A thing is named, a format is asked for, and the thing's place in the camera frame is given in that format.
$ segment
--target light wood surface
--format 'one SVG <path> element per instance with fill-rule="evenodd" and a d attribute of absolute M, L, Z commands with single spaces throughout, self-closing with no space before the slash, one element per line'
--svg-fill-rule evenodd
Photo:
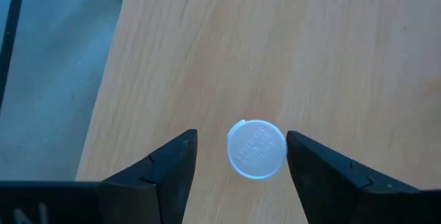
<path fill-rule="evenodd" d="M 78 180 L 197 128 L 184 223 L 305 223 L 286 164 L 230 167 L 240 119 L 441 187 L 441 0 L 124 0 Z"/>

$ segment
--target black plastic jaw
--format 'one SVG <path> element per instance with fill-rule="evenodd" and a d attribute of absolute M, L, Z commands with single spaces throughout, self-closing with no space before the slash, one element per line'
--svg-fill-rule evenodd
<path fill-rule="evenodd" d="M 298 132 L 288 132 L 287 146 L 310 224 L 441 223 L 440 190 L 418 190 Z"/>
<path fill-rule="evenodd" d="M 0 223 L 182 223 L 197 131 L 102 182 L 0 182 Z"/>

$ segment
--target gray floor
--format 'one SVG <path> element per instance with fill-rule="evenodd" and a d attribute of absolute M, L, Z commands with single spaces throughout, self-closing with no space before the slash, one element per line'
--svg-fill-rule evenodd
<path fill-rule="evenodd" d="M 9 0 L 0 0 L 0 32 Z M 121 0 L 23 0 L 0 114 L 0 179 L 76 175 Z"/>

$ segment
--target wood grain surface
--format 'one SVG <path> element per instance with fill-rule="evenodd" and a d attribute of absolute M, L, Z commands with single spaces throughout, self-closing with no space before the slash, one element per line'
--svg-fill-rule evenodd
<path fill-rule="evenodd" d="M 441 0 L 124 0 L 77 178 L 197 128 L 184 223 L 306 223 L 287 165 L 230 167 L 240 119 L 441 187 Z"/>

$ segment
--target bottle cap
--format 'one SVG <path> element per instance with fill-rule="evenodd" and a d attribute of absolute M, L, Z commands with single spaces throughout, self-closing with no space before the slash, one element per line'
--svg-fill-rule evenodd
<path fill-rule="evenodd" d="M 240 175 L 263 180 L 281 169 L 287 144 L 275 125 L 262 120 L 242 120 L 227 134 L 227 155 Z"/>

